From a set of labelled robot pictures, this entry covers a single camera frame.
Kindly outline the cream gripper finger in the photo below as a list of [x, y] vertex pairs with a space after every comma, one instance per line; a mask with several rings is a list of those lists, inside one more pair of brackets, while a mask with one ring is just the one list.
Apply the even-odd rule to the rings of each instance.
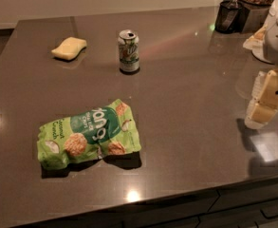
[[260, 129], [278, 112], [278, 67], [269, 72], [260, 71], [255, 78], [245, 126]]

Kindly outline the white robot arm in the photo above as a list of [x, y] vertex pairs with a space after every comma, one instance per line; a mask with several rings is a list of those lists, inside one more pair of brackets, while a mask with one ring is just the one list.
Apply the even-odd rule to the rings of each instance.
[[260, 71], [254, 81], [245, 125], [260, 129], [278, 112], [278, 0], [269, 8], [264, 25], [243, 44], [262, 62], [274, 64], [269, 72]]

